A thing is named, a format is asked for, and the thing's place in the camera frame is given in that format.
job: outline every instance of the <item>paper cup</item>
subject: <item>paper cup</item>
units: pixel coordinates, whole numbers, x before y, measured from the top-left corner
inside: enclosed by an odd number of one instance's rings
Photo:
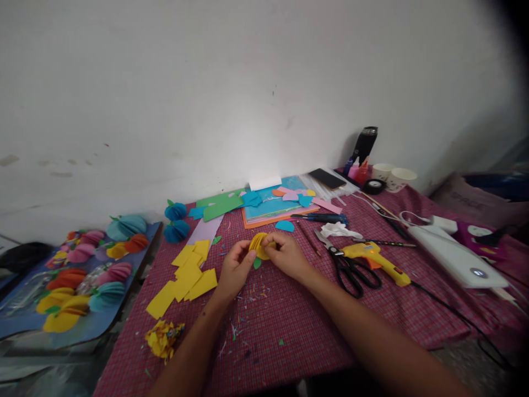
[[[385,182],[387,177],[390,176],[390,172],[393,168],[395,168],[393,164],[375,164],[373,165],[371,179],[380,179]]]
[[[417,174],[406,168],[393,168],[387,177],[386,190],[397,193],[412,180],[417,179]]]

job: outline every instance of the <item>green paper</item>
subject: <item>green paper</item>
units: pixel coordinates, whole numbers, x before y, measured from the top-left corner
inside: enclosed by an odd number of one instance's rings
[[[47,314],[57,313],[59,310],[61,310],[61,307],[55,305],[55,306],[47,308],[46,311],[44,311],[44,313],[47,313]]]
[[[219,194],[217,196],[212,196],[212,197],[208,197],[208,198],[205,198],[205,199],[202,199],[202,200],[198,200],[197,201],[197,207],[207,207],[211,203],[218,204],[218,203],[224,201],[225,199],[233,199],[233,197],[240,198],[239,195],[241,194],[242,191],[246,191],[246,189],[233,190],[231,192],[222,193],[222,194]]]
[[[255,258],[255,261],[253,261],[253,268],[257,270],[259,267],[261,267],[261,258],[257,257]]]
[[[204,208],[204,222],[211,221],[211,219],[217,218],[244,204],[244,201],[237,193],[232,197],[228,197],[228,194],[217,196],[218,198],[214,201],[215,205]]]

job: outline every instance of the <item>yellow glue gun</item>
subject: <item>yellow glue gun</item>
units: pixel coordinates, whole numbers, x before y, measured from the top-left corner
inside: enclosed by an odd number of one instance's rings
[[[384,270],[399,287],[405,287],[412,282],[406,273],[379,254],[380,247],[373,242],[349,245],[341,250],[345,257],[352,259],[356,257],[364,257],[378,263],[382,266],[382,270]]]

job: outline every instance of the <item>blue paper ball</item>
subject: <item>blue paper ball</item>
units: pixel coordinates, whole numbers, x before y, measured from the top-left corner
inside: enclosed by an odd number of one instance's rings
[[[165,216],[170,221],[178,221],[186,216],[187,209],[182,203],[174,203],[165,209]]]
[[[164,230],[165,239],[168,243],[177,244],[187,237],[189,229],[191,227],[182,220],[172,222]]]

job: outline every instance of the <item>black cable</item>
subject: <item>black cable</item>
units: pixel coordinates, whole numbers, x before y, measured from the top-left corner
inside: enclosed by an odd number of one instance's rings
[[[461,314],[457,309],[453,308],[452,306],[450,306],[449,304],[443,302],[440,298],[438,298],[437,296],[435,296],[434,294],[432,294],[430,291],[428,291],[426,288],[424,288],[422,285],[420,284],[417,284],[415,281],[412,281],[412,286],[414,286],[415,288],[419,288],[421,291],[423,292],[426,292],[428,295],[430,295],[430,298],[432,298],[434,301],[436,301],[437,303],[443,305],[445,308],[447,308],[452,314],[456,315],[457,317],[459,317],[459,319],[461,319],[464,323],[467,323],[468,325],[474,327],[474,329],[478,332],[478,334],[481,335],[481,337],[483,337],[483,339],[485,339],[485,341],[491,345],[491,347],[494,349],[494,351],[496,352],[496,354],[498,355],[498,357],[500,357],[501,361],[503,361],[503,364],[500,363],[498,360],[496,360],[488,351],[486,351],[483,346],[481,345],[480,341],[478,340],[478,346],[479,348],[492,360],[494,361],[494,363],[496,365],[498,365],[500,368],[506,370],[506,371],[512,371],[514,369],[514,367],[511,365],[511,363],[505,358],[504,355],[502,355],[500,353],[500,351],[498,350],[498,348],[492,343],[492,341],[489,339],[489,337],[487,335],[485,335],[485,333],[479,329],[479,327],[474,324],[473,322],[471,322],[468,318],[466,318],[463,314]]]

